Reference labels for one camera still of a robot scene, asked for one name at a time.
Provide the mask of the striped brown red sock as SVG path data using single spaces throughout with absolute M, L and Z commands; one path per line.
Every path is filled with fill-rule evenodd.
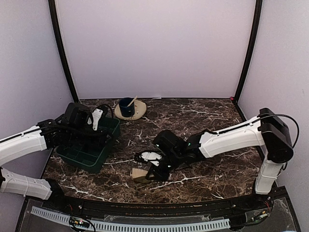
M 147 170 L 133 168 L 130 176 L 135 182 L 149 183 L 149 180 L 146 179 L 147 173 L 148 173 Z

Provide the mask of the green plastic divided tray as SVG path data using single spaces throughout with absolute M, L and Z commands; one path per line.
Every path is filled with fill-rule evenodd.
M 57 155 L 69 165 L 92 174 L 99 173 L 104 162 L 111 153 L 115 140 L 120 135 L 120 120 L 115 117 L 101 119 L 98 123 L 98 129 L 109 129 L 109 132 L 112 133 L 112 139 L 109 139 L 103 148 L 91 145 L 59 146 L 56 149 Z

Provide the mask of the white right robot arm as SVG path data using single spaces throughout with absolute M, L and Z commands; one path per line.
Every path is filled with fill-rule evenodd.
M 203 130 L 187 140 L 163 130 L 153 140 L 159 152 L 144 151 L 137 153 L 134 159 L 152 164 L 145 177 L 147 180 L 167 181 L 170 172 L 183 164 L 190 165 L 241 148 L 265 146 L 267 152 L 255 180 L 254 193 L 246 200 L 246 205 L 256 210 L 265 202 L 265 195 L 271 192 L 279 173 L 294 155 L 296 142 L 291 140 L 289 127 L 282 117 L 294 121 L 291 116 L 262 108 L 259 115 L 245 122 L 216 131 Z

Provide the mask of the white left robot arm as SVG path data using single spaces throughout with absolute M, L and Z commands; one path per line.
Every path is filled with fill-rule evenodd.
M 86 145 L 103 148 L 113 138 L 109 129 L 98 129 L 102 110 L 64 113 L 48 119 L 0 142 L 1 166 L 25 155 L 58 146 Z M 49 200 L 58 211 L 68 207 L 68 199 L 53 179 L 36 179 L 1 167 L 0 191 Z

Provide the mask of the dark blue cup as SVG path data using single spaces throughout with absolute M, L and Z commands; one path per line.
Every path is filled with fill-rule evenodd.
M 123 117 L 132 117 L 135 114 L 135 105 L 134 102 L 129 105 L 133 101 L 133 98 L 122 98 L 119 101 L 119 108 L 121 115 Z

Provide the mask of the small circuit board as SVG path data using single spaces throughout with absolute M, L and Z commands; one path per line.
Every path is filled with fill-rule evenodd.
M 90 223 L 79 217 L 70 217 L 69 224 L 76 228 L 89 228 Z

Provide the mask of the black front rail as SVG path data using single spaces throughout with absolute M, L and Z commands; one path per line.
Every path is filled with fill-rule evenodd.
M 101 216 L 108 213 L 125 216 L 179 216 L 198 213 L 230 215 L 248 212 L 254 209 L 250 204 L 250 196 L 206 202 L 172 204 L 112 203 L 69 196 L 64 196 L 64 201 L 73 207 L 73 211 L 76 214 L 85 216 Z

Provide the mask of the black left frame post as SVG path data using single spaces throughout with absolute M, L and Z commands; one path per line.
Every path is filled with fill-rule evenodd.
M 67 60 L 64 44 L 62 41 L 62 35 L 60 31 L 60 24 L 58 20 L 58 15 L 57 15 L 57 9 L 56 9 L 56 1 L 55 0 L 48 0 L 48 5 L 49 5 L 49 12 L 50 12 L 50 17 L 51 17 L 51 22 L 52 22 L 52 27 L 54 31 L 54 37 L 56 41 L 56 46 L 58 49 L 58 54 L 60 57 L 62 69 L 66 78 L 67 85 L 69 87 L 70 95 L 73 99 L 74 102 L 78 102 L 78 94 L 73 82 L 73 78 L 70 72 L 69 68 L 69 63 Z

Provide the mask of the black frame post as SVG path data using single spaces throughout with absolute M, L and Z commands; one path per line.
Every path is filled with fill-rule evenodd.
M 64 44 L 62 41 L 62 35 L 60 31 L 60 24 L 58 20 L 58 15 L 57 15 L 57 9 L 56 9 L 56 1 L 55 0 L 48 0 L 48 5 L 49 5 L 49 12 L 50 12 L 50 17 L 51 17 L 51 22 L 52 22 L 52 27 L 54 31 L 54 37 L 56 41 L 56 46 L 58 49 L 58 54 L 60 57 L 62 69 L 66 78 L 67 85 L 69 87 L 70 95 L 73 99 L 74 102 L 78 102 L 78 94 L 73 82 L 73 78 L 70 72 L 69 68 L 69 63 L 67 60 Z
M 260 23 L 262 5 L 263 5 L 263 0 L 255 1 L 253 22 L 252 22 L 251 33 L 250 33 L 249 42 L 247 46 L 247 51 L 246 51 L 242 71 L 240 74 L 239 83 L 238 83 L 238 86 L 236 88 L 236 92 L 234 95 L 235 102 L 239 102 L 240 100 L 240 97 L 241 97 L 241 94 L 242 94 L 242 91 L 245 85 L 246 77 L 249 71 L 250 63 L 251 63 L 252 56 L 253 56 L 253 50 L 255 47 L 256 37 L 258 33 L 259 23 Z

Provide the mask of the black right frame post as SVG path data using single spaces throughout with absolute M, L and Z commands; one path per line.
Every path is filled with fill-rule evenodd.
M 250 33 L 249 42 L 247 46 L 247 51 L 246 51 L 242 71 L 240 74 L 239 83 L 238 83 L 238 86 L 236 88 L 236 92 L 234 95 L 235 102 L 239 102 L 240 100 L 240 97 L 241 97 L 241 94 L 242 94 L 242 91 L 245 85 L 246 77 L 249 71 L 250 63 L 251 63 L 252 56 L 253 56 L 253 50 L 255 47 L 256 37 L 258 33 L 259 23 L 260 23 L 262 5 L 263 5 L 263 0 L 255 1 L 253 22 L 252 22 L 251 33 Z

